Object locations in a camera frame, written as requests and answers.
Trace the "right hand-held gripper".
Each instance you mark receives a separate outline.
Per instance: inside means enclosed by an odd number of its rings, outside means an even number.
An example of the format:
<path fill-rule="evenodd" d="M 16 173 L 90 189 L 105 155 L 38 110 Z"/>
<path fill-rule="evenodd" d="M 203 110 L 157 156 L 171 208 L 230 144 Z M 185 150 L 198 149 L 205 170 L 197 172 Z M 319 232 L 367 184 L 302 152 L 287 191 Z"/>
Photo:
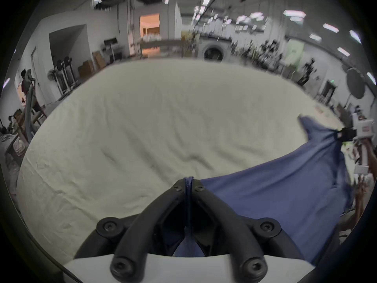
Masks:
<path fill-rule="evenodd" d="M 364 117 L 361 111 L 351 114 L 351 125 L 346 129 L 338 130 L 335 134 L 335 140 L 340 142 L 351 142 L 362 139 L 372 141 L 375 137 L 374 120 Z"/>

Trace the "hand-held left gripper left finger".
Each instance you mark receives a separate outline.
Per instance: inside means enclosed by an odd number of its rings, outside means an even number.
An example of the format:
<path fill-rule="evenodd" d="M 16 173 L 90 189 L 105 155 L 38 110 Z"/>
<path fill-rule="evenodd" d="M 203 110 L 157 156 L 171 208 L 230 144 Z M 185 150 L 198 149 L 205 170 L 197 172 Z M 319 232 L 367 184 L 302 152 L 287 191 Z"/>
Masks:
<path fill-rule="evenodd" d="M 140 214 L 101 219 L 74 260 L 114 254 L 111 275 L 119 282 L 141 282 L 147 254 L 172 257 L 185 238 L 188 194 L 189 180 L 178 180 Z"/>

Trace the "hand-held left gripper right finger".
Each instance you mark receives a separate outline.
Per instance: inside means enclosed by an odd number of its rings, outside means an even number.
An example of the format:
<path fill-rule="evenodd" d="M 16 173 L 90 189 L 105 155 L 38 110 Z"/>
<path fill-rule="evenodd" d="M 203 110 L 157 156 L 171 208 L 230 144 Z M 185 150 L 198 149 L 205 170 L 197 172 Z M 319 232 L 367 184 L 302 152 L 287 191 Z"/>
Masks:
<path fill-rule="evenodd" d="M 235 279 L 258 283 L 268 273 L 265 253 L 304 261 L 296 244 L 272 218 L 240 216 L 200 180 L 191 182 L 191 231 L 205 256 L 230 254 Z"/>

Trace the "person's right hand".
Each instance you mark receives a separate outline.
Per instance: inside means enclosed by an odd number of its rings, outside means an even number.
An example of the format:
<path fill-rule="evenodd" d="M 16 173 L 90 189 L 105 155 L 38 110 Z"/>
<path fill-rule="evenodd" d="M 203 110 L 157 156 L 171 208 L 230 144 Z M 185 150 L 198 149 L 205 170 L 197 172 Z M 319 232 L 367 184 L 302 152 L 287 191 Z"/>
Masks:
<path fill-rule="evenodd" d="M 361 164 L 357 164 L 356 173 L 366 175 L 369 172 L 370 156 L 373 150 L 370 139 L 360 138 L 359 143 L 361 146 Z"/>

